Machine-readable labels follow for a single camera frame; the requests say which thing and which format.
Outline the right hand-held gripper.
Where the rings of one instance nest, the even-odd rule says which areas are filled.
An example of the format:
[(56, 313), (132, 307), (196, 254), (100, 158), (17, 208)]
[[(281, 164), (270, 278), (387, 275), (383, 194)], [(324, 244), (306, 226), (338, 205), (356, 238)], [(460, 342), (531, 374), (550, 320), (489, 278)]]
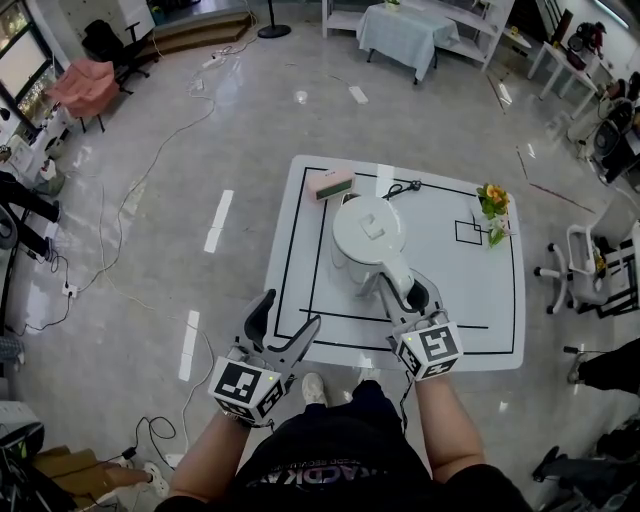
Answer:
[(414, 284), (406, 306), (393, 286), (380, 284), (378, 294), (387, 318), (393, 323), (387, 338), (392, 352), (413, 380), (421, 381), (448, 373), (463, 355), (458, 326), (451, 322), (437, 286), (413, 271)]

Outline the white electric kettle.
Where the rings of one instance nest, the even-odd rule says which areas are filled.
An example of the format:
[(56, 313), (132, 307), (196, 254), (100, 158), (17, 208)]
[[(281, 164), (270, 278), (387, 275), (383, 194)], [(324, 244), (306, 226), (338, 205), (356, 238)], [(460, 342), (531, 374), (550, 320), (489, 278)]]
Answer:
[(405, 299), (414, 285), (403, 255), (407, 229), (390, 201), (377, 196), (345, 195), (335, 214), (331, 256), (357, 285), (357, 297), (369, 296), (384, 275), (391, 288)]

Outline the person's left forearm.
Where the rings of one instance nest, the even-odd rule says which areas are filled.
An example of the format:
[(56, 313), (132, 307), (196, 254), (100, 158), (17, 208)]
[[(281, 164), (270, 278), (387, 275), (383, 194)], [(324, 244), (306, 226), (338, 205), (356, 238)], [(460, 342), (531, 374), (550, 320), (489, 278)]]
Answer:
[(170, 497), (189, 497), (208, 503), (227, 491), (238, 470), (251, 429), (218, 412), (178, 464)]

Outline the person's right forearm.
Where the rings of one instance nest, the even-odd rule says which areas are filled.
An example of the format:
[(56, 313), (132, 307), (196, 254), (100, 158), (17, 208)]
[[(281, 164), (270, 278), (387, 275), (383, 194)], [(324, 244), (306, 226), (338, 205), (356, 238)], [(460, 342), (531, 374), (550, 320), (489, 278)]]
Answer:
[(462, 470), (485, 463), (484, 446), (447, 376), (414, 385), (424, 446), (433, 479), (446, 483)]

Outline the person's left white shoe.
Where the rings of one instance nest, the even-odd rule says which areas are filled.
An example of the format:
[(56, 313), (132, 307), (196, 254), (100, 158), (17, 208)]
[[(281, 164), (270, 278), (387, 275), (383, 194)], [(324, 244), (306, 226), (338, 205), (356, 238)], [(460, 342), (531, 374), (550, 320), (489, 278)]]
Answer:
[(326, 407), (328, 405), (324, 381), (318, 373), (307, 373), (302, 380), (301, 389), (307, 406), (320, 405)]

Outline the orange flower potted plant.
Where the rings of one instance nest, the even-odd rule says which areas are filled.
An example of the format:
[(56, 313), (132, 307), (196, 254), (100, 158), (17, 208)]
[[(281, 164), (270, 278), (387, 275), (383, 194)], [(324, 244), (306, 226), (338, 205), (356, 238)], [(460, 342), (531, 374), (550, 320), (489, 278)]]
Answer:
[(488, 220), (508, 214), (509, 196), (499, 185), (485, 183), (476, 189), (481, 211)]

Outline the person's black clothing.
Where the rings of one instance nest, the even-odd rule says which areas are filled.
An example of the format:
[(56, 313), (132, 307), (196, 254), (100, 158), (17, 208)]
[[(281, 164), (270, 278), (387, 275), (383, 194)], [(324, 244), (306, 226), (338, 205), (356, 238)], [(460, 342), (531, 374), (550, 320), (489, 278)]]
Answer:
[(407, 441), (376, 376), (361, 375), (349, 402), (307, 406), (251, 455), (226, 493), (203, 503), (168, 496), (155, 512), (533, 512), (498, 468), (468, 467), (446, 483)]

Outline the pink digital clock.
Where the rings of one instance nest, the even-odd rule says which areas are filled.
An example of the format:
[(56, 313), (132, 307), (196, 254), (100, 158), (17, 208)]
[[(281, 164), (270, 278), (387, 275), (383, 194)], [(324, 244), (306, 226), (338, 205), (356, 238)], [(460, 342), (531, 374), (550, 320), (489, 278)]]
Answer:
[(325, 201), (349, 192), (354, 183), (355, 173), (346, 169), (313, 171), (306, 177), (307, 191), (315, 201)]

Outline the white office chair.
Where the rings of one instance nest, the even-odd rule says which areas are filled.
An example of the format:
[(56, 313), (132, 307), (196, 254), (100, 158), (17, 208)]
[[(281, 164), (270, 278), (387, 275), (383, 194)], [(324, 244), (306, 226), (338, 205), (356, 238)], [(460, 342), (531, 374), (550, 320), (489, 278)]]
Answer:
[(554, 315), (562, 307), (579, 314), (597, 313), (597, 307), (611, 294), (615, 254), (634, 232), (640, 232), (640, 206), (619, 191), (594, 223), (567, 228), (566, 250), (550, 243), (547, 250), (556, 258), (557, 267), (534, 269), (535, 277), (549, 278), (558, 285), (555, 301), (546, 307), (546, 313)]

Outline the white shelf unit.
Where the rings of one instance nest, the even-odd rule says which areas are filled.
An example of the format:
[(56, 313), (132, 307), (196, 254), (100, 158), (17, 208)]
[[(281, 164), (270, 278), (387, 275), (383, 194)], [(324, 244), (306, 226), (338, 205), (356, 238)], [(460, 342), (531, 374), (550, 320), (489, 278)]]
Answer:
[[(355, 32), (369, 5), (385, 0), (320, 0), (322, 35), (331, 30)], [(397, 0), (414, 10), (447, 18), (458, 30), (458, 38), (437, 43), (482, 65), (486, 71), (506, 28), (515, 0)]]

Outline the table with pale blue cloth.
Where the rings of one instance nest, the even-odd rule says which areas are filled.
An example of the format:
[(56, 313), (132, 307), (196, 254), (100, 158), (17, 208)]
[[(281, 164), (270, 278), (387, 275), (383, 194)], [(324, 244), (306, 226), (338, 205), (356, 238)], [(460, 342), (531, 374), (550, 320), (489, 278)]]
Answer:
[(449, 49), (460, 42), (455, 21), (402, 3), (398, 11), (384, 3), (369, 6), (357, 26), (356, 39), (369, 58), (380, 53), (413, 69), (415, 84), (431, 66), (437, 66), (437, 48)]

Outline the small white round table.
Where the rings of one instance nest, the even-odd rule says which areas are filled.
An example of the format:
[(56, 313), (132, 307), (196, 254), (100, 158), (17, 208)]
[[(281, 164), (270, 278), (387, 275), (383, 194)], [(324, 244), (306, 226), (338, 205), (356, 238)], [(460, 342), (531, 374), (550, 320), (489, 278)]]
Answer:
[(510, 39), (516, 45), (517, 49), (530, 50), (532, 48), (529, 41), (514, 28), (505, 28), (503, 30), (503, 35)]

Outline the black standing fan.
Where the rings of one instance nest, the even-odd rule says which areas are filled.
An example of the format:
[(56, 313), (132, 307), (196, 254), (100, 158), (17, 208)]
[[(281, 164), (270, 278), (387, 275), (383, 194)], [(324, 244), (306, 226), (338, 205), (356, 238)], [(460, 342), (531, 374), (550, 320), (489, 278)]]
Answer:
[(261, 39), (277, 39), (291, 33), (291, 27), (286, 24), (275, 22), (273, 0), (267, 0), (269, 23), (257, 31), (257, 36)]

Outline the black framed window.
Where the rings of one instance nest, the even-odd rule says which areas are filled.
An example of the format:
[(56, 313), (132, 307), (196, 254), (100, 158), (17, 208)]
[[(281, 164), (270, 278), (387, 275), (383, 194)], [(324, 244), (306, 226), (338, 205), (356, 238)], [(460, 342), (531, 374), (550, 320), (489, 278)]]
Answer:
[(46, 91), (56, 78), (53, 54), (25, 2), (0, 0), (0, 87), (34, 125), (50, 108)]

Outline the white desk with black frame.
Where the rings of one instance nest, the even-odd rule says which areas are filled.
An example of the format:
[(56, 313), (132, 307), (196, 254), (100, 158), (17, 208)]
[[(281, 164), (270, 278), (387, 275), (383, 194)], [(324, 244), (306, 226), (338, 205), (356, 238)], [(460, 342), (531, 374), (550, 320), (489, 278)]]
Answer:
[(609, 285), (611, 294), (596, 309), (600, 319), (640, 311), (640, 232), (634, 232), (615, 254)]

